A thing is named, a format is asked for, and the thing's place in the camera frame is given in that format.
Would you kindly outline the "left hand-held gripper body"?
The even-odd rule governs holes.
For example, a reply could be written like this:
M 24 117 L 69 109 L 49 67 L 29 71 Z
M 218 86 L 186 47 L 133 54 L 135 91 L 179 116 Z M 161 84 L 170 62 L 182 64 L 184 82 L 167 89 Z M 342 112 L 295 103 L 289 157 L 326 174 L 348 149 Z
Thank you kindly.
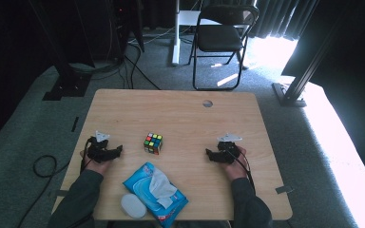
M 107 150 L 109 135 L 98 130 L 86 142 L 87 156 L 96 162 L 112 160 L 112 154 Z

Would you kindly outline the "black folding chair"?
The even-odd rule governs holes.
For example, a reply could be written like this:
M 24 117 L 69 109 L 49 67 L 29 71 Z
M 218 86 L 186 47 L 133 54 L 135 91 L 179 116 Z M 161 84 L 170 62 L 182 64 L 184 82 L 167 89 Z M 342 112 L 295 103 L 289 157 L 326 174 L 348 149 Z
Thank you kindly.
M 201 10 L 195 26 L 194 37 L 188 59 L 193 64 L 192 86 L 198 91 L 228 91 L 240 84 L 244 54 L 249 32 L 259 19 L 259 9 L 251 5 L 212 5 Z M 230 87 L 198 87 L 197 62 L 199 58 L 239 58 L 237 82 Z

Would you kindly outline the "person's right hand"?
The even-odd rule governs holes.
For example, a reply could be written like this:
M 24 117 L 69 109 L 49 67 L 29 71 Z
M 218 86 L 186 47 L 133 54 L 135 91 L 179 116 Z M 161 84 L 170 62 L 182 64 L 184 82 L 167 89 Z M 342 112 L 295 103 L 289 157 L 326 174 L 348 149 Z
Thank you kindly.
M 236 161 L 221 166 L 230 181 L 247 177 L 246 150 L 239 146 L 239 151 L 240 155 Z

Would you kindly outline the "white oval lid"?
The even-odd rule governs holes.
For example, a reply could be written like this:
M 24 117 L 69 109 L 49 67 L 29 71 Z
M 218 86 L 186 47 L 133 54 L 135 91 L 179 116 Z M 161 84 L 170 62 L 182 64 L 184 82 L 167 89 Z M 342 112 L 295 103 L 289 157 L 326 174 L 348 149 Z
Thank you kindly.
M 142 219 L 146 215 L 146 207 L 134 194 L 125 194 L 121 198 L 123 211 L 133 219 Z

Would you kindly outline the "person's left hand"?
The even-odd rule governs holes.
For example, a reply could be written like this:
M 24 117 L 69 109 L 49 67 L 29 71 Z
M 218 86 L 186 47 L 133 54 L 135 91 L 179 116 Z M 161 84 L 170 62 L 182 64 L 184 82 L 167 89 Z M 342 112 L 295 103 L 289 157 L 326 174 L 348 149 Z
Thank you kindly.
M 84 155 L 82 170 L 91 170 L 103 176 L 111 164 L 112 161 L 96 162 L 95 160 L 90 159 L 87 155 Z

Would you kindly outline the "colourful puzzle cube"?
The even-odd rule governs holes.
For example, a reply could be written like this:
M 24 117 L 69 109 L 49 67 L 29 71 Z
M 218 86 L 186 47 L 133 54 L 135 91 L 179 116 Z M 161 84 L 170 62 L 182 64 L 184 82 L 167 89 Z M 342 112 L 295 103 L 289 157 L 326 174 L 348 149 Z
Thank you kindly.
M 144 139 L 144 151 L 159 155 L 163 146 L 163 136 L 149 132 Z

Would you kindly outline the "blue wet wipes packet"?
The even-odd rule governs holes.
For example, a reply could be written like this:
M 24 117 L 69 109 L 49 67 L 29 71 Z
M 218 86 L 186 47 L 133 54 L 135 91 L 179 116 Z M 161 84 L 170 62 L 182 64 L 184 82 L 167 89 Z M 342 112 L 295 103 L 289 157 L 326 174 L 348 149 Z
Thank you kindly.
M 171 228 L 175 218 L 188 203 L 188 199 L 170 181 L 177 188 L 177 192 L 171 197 L 173 203 L 167 209 L 164 209 L 149 192 L 149 184 L 154 168 L 157 168 L 154 164 L 146 162 L 125 180 L 123 185 L 140 199 L 162 228 Z

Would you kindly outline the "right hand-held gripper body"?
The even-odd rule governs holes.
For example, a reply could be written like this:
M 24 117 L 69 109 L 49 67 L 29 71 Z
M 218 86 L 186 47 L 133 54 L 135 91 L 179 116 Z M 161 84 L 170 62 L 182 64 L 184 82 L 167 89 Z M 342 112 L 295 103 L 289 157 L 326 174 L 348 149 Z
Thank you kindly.
M 230 133 L 218 137 L 219 162 L 232 163 L 237 159 L 240 156 L 240 150 L 236 146 L 236 142 L 241 140 L 242 137 Z

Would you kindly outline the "dark curtain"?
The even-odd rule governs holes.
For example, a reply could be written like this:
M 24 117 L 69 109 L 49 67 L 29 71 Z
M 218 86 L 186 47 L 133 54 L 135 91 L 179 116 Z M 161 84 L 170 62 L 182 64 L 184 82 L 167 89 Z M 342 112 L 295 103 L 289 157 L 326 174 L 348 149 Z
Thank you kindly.
M 254 0 L 259 19 L 251 29 L 258 38 L 298 40 L 311 19 L 319 0 Z

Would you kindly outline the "white desk leg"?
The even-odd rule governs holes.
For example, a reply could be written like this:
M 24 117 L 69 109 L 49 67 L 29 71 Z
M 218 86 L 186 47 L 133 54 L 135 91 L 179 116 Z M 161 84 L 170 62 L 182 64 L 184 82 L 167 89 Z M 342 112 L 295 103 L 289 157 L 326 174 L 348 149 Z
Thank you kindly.
M 175 0 L 175 34 L 174 34 L 174 44 L 172 52 L 173 66 L 177 66 L 180 63 L 180 49 L 181 49 L 181 39 L 180 39 L 180 26 L 195 26 L 197 19 L 200 15 L 198 10 L 185 10 L 180 9 L 181 0 Z

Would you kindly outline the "black metal stand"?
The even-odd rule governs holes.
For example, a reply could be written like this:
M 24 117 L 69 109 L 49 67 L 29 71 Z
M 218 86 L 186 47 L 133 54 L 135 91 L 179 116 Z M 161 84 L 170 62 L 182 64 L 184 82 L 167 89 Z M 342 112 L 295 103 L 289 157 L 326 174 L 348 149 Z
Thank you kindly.
M 40 0 L 26 0 L 29 19 L 49 59 L 58 72 L 58 78 L 44 101 L 60 101 L 63 97 L 84 97 L 91 75 L 75 72 L 67 61 L 57 36 Z
M 300 96 L 335 40 L 342 16 L 342 4 L 342 0 L 318 0 L 281 75 L 293 76 L 293 81 L 289 85 L 273 84 L 282 106 L 306 106 Z

